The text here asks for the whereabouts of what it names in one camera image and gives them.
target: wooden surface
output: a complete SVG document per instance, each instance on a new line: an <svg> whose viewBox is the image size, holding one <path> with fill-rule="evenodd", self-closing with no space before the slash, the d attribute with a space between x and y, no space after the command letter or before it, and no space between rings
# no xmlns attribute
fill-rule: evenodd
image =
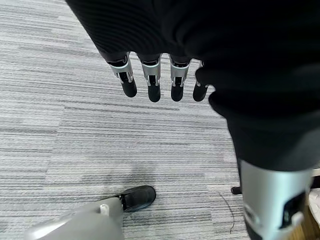
<svg viewBox="0 0 320 240"><path fill-rule="evenodd" d="M320 240L320 229L308 206L305 207L305 220L287 240Z"/></svg>

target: robotic fingertip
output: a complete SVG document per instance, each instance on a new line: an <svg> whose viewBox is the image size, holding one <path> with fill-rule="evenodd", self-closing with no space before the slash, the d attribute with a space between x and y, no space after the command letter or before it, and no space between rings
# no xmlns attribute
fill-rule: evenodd
<svg viewBox="0 0 320 240"><path fill-rule="evenodd" d="M127 189L121 194L125 212L136 212L150 206L156 199L156 190L149 185Z"/></svg>
<svg viewBox="0 0 320 240"><path fill-rule="evenodd" d="M171 98L175 102L179 102L184 96L183 86L171 86Z"/></svg>
<svg viewBox="0 0 320 240"><path fill-rule="evenodd" d="M151 102L156 103L161 98L160 84L148 86L148 96Z"/></svg>
<svg viewBox="0 0 320 240"><path fill-rule="evenodd" d="M137 86L134 79L132 80L132 82L124 81L121 85L124 94L127 95L129 98L133 98L137 95Z"/></svg>
<svg viewBox="0 0 320 240"><path fill-rule="evenodd" d="M208 90L207 86L197 85L196 83L193 89L193 99L196 102L201 102L203 99L205 99L207 90Z"/></svg>

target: silver robotic forearm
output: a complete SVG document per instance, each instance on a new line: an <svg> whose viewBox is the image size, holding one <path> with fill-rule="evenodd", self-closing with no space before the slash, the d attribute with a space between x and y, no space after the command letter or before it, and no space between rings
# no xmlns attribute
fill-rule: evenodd
<svg viewBox="0 0 320 240"><path fill-rule="evenodd" d="M24 240L123 240L123 213L118 197L92 202L27 229Z"/></svg>
<svg viewBox="0 0 320 240"><path fill-rule="evenodd" d="M252 240L283 240L304 219L312 169L274 171L240 162L244 219Z"/></svg>

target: gray carpet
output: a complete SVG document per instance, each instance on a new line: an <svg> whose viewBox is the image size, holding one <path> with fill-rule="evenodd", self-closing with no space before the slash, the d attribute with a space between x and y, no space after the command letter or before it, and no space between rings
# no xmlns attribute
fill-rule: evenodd
<svg viewBox="0 0 320 240"><path fill-rule="evenodd" d="M242 197L230 193L239 180L226 122L208 97L192 98L199 63L173 102L164 54L152 103L134 53L131 61L135 98L62 0L0 1L1 240L144 184L157 199L125 215L126 239L248 239Z"/></svg>

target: gray carpet floor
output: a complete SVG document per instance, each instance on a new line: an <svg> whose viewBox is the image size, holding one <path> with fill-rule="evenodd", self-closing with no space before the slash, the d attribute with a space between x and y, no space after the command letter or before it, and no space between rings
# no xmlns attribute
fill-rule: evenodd
<svg viewBox="0 0 320 240"><path fill-rule="evenodd" d="M161 100L152 103L130 57L135 98L62 0L0 1L1 240L144 184L157 199L125 215L126 239L248 239L242 197L230 192L239 179L226 122L208 96L192 98L199 63L173 102L164 54Z"/></svg>

